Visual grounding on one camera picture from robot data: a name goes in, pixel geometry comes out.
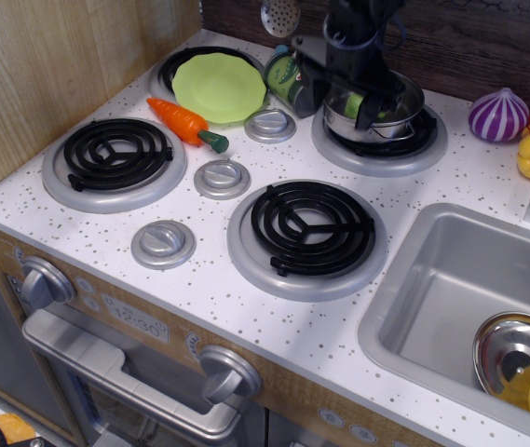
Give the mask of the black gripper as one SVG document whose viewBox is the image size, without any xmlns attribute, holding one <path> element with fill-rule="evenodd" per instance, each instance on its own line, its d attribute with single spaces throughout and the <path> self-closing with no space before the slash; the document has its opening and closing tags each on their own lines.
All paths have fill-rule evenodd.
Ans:
<svg viewBox="0 0 530 447">
<path fill-rule="evenodd" d="M 387 102 L 395 102 L 404 91 L 383 58 L 381 44 L 377 34 L 358 44 L 348 42 L 345 36 L 294 37 L 292 47 L 302 66 L 299 114 L 315 114 L 330 88 L 338 86 L 359 93 L 355 129 L 369 129 L 387 112 Z"/>
</svg>

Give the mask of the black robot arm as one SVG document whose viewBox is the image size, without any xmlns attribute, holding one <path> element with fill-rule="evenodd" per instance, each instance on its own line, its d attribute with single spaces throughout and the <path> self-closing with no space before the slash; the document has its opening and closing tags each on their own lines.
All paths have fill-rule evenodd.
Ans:
<svg viewBox="0 0 530 447">
<path fill-rule="evenodd" d="M 396 109 L 405 86 L 384 57 L 387 25 L 403 1 L 331 1 L 322 36 L 292 40 L 307 100 L 320 106 L 332 87 L 360 94 L 356 129 L 369 129 L 381 112 Z"/>
</svg>

